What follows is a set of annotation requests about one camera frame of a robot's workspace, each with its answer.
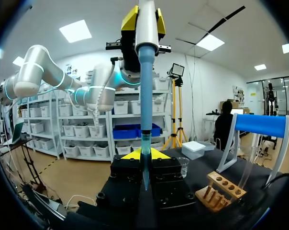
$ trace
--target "blue tube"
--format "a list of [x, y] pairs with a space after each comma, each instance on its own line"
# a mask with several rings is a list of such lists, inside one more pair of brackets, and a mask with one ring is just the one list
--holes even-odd
[[140, 63], [140, 111], [141, 130], [152, 129], [152, 67], [155, 59], [155, 48], [150, 45], [140, 46], [138, 51]]
[[[152, 67], [155, 59], [155, 48], [150, 45], [140, 46], [138, 51], [140, 63], [140, 119], [141, 130], [152, 130]], [[143, 160], [143, 181], [147, 191], [150, 183], [149, 166], [151, 156], [151, 133], [141, 134], [141, 159]]]

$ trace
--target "wooden test tube rack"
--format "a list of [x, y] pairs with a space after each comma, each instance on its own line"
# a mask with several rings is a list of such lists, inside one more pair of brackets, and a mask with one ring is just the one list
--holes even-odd
[[213, 184], [217, 185], [234, 199], [238, 199], [246, 194], [245, 190], [239, 188], [216, 172], [211, 172], [207, 177], [210, 181], [209, 185], [198, 190], [195, 195], [202, 204], [213, 212], [218, 212], [231, 203], [230, 200], [226, 199], [218, 190], [212, 187]]

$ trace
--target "blue foam pad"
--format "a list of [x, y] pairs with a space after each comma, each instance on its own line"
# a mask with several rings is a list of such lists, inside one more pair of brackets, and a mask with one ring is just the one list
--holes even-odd
[[283, 138], [285, 127], [285, 116], [243, 114], [237, 116], [235, 130]]

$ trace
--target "glass cup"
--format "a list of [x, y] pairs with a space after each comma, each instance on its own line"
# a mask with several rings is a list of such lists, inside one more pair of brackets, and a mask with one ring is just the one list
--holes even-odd
[[182, 174], [183, 178], [185, 178], [187, 176], [189, 159], [186, 157], [178, 157], [177, 160], [182, 166], [181, 174]]

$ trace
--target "person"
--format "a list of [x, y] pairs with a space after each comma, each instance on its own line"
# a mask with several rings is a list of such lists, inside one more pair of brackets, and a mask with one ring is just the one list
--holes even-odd
[[230, 101], [224, 102], [222, 105], [222, 114], [217, 118], [215, 123], [215, 133], [213, 135], [213, 139], [217, 143], [217, 148], [222, 151], [225, 150], [227, 139], [231, 130], [233, 119], [233, 115], [231, 114], [232, 108], [233, 106]]

